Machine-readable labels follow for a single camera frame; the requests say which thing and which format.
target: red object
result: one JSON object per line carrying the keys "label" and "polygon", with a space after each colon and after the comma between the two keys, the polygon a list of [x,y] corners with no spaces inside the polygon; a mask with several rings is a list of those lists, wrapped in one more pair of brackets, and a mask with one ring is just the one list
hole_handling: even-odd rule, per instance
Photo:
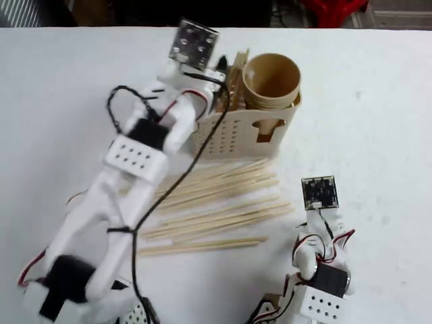
{"label": "red object", "polygon": [[301,0],[304,6],[316,13],[318,28],[339,28],[353,12],[366,11],[368,0]]}

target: white bracket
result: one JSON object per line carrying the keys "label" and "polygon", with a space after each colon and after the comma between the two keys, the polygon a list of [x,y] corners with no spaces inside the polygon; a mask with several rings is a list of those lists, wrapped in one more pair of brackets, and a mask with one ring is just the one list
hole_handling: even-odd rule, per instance
{"label": "white bracket", "polygon": [[292,312],[324,324],[343,322],[345,300],[310,286],[296,288]]}
{"label": "white bracket", "polygon": [[105,163],[146,180],[154,187],[159,185],[167,169],[167,155],[143,143],[119,135],[105,157]]}

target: circuit board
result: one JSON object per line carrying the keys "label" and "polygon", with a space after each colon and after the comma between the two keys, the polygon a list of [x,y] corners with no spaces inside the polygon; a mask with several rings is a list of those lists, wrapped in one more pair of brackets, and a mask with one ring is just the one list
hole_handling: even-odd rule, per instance
{"label": "circuit board", "polygon": [[338,208],[334,176],[302,179],[304,209]]}
{"label": "circuit board", "polygon": [[209,63],[219,33],[183,19],[169,52],[169,58],[204,71]]}

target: floor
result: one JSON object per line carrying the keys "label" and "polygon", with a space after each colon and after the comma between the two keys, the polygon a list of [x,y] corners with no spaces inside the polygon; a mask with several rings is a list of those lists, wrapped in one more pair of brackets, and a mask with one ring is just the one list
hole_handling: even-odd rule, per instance
{"label": "floor", "polygon": [[[315,26],[313,13],[307,11],[299,0],[278,2],[279,6],[274,5],[272,27]],[[432,30],[432,0],[371,0],[365,13],[352,14],[342,28]]]}

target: black cable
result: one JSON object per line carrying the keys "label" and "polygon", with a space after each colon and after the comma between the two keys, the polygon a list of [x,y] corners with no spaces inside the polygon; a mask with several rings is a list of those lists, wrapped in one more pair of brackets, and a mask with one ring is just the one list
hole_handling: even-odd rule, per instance
{"label": "black cable", "polygon": [[159,116],[157,115],[156,111],[150,106],[150,104],[148,102],[148,100],[157,99],[157,97],[144,97],[138,91],[136,91],[133,88],[130,88],[129,86],[124,86],[124,85],[116,86],[113,90],[111,90],[111,93],[109,94],[109,97],[107,100],[107,110],[108,110],[109,117],[111,118],[111,122],[113,123],[113,126],[114,126],[117,134],[123,134],[123,132],[122,132],[122,128],[120,127],[120,123],[116,120],[116,118],[113,114],[113,110],[111,108],[111,101],[113,100],[115,94],[119,90],[127,90],[130,93],[132,93],[135,97],[138,97],[147,109],[148,119],[151,121],[158,120]]}
{"label": "black cable", "polygon": [[329,233],[330,238],[333,239],[333,237],[334,237],[334,235],[333,235],[333,231],[331,230],[331,228],[330,228],[328,222],[327,222],[327,221],[325,220],[325,218],[322,216],[322,214],[321,214],[321,210],[320,210],[320,209],[318,209],[318,214],[321,216],[321,219],[323,220],[324,225],[325,225],[325,229],[326,229],[327,232]]}
{"label": "black cable", "polygon": [[219,117],[219,119],[216,121],[216,124],[211,129],[209,135],[207,136],[207,138],[205,139],[205,141],[201,145],[195,158],[192,160],[191,164],[189,165],[189,168],[177,179],[177,181],[165,192],[165,194],[163,194],[158,200],[156,200],[156,202],[150,207],[150,209],[138,221],[135,228],[131,229],[131,228],[121,227],[121,228],[109,228],[107,230],[107,232],[122,232],[122,233],[127,232],[127,233],[132,234],[132,285],[134,287],[135,295],[139,299],[139,301],[141,302],[144,311],[146,311],[146,314],[148,312],[150,312],[150,316],[152,317],[152,322],[156,323],[156,324],[159,323],[159,319],[155,316],[155,312],[151,312],[151,310],[149,310],[150,305],[147,305],[149,300],[146,299],[145,297],[141,296],[140,290],[138,288],[138,281],[136,278],[136,253],[138,250],[137,249],[138,231],[141,228],[142,224],[150,216],[150,214],[174,191],[174,189],[177,188],[177,186],[184,180],[184,178],[186,178],[186,176],[188,176],[188,174],[192,171],[192,169],[194,168],[194,166],[196,165],[196,163],[200,159],[202,153],[204,152],[207,144],[210,142],[210,139],[213,137],[214,133],[216,132],[216,130],[218,129],[218,127],[222,123],[223,118],[225,118],[225,115],[228,112],[228,108],[230,107],[230,92],[229,92],[229,90],[228,90],[228,88],[224,82],[210,78],[208,76],[201,75],[201,74],[188,73],[188,72],[183,72],[183,71],[182,71],[182,73],[183,73],[183,75],[188,76],[190,78],[194,78],[197,80],[209,81],[209,82],[213,82],[213,83],[220,85],[222,87],[222,89],[224,89],[224,91],[227,94],[227,105],[225,106],[225,109],[224,109],[223,113],[221,114],[221,116]]}

